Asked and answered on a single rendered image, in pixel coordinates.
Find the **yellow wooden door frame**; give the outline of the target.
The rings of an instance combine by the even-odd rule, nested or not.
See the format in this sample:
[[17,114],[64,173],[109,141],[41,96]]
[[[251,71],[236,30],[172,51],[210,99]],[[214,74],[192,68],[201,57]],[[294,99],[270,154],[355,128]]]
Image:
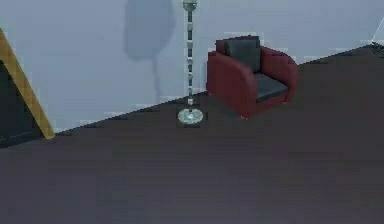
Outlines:
[[21,68],[7,37],[0,28],[0,60],[4,63],[26,106],[46,139],[53,139],[55,133],[38,98],[36,97],[23,69]]

